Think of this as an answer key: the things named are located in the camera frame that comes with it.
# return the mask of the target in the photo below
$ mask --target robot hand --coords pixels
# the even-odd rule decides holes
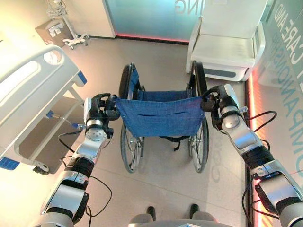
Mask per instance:
[[[60,174],[55,187],[41,207],[39,220],[33,226],[73,227],[82,218],[89,199],[85,192],[89,177],[103,142],[113,135],[113,129],[108,127],[108,123],[120,116],[115,109],[115,98],[116,96],[104,93],[85,100],[85,140]]]
[[[211,113],[213,127],[230,138],[253,178],[260,180],[255,189],[264,207],[279,215],[283,227],[303,226],[303,196],[299,185],[246,125],[247,108],[239,109],[233,88],[229,84],[213,87],[202,99],[201,107]]]

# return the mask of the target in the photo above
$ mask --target wheelchair tire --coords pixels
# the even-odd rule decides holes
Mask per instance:
[[[140,163],[140,157],[143,154],[144,137],[133,137],[123,123],[121,128],[120,147],[124,166],[126,170],[132,174],[137,170]]]
[[[205,168],[209,151],[209,131],[206,118],[202,120],[197,135],[188,139],[189,155],[193,159],[197,173],[201,173]]]

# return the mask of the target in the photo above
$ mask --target white chair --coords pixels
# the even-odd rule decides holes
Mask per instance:
[[[191,34],[186,72],[201,61],[205,75],[247,80],[265,48],[260,19],[267,0],[205,0],[203,17]]]

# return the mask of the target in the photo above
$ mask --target beige floor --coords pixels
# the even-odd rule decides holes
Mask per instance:
[[[140,82],[146,90],[182,90],[188,83],[185,74],[187,46],[131,40],[91,39],[89,46],[78,46],[74,51],[64,48],[83,71],[88,83],[77,89],[83,97],[102,92],[117,93],[121,72],[127,63],[134,62]],[[208,86],[224,81],[208,79]],[[244,84],[231,83],[243,104]],[[192,203],[210,212],[219,222],[235,227],[244,226],[241,208],[244,191],[244,163],[228,138],[210,127],[210,156],[203,173],[197,174],[188,157],[184,141],[177,152],[173,144],[160,138],[146,138],[141,167],[134,174],[126,172],[120,155],[121,119],[111,122],[114,137],[102,151],[92,175],[108,184],[113,199],[92,227],[127,226],[136,214],[145,212],[149,205],[156,208],[157,219],[188,218]],[[74,147],[81,142],[79,137]],[[39,213],[40,204],[51,188],[54,175],[37,175],[27,166],[15,171],[0,170],[4,186],[0,188],[0,226],[27,226]],[[87,189],[92,212],[106,203],[106,188],[91,179]],[[88,226],[88,216],[76,225]]]

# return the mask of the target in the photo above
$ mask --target blue wheelchair backrest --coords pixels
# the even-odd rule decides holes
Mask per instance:
[[[127,96],[117,98],[116,106],[124,124],[135,137],[194,136],[204,112],[202,98],[190,97],[188,91],[135,91],[139,74],[133,66],[129,71]]]

